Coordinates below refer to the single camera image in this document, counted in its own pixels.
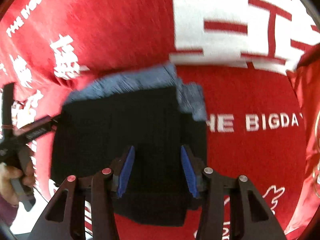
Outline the person's left hand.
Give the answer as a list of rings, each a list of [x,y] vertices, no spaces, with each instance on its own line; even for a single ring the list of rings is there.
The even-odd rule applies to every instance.
[[[35,185],[34,167],[31,160],[25,173],[13,166],[1,163],[1,196],[11,205],[19,204],[18,195],[12,187],[11,181],[14,179],[19,180],[21,177],[23,177],[23,185],[30,188]]]

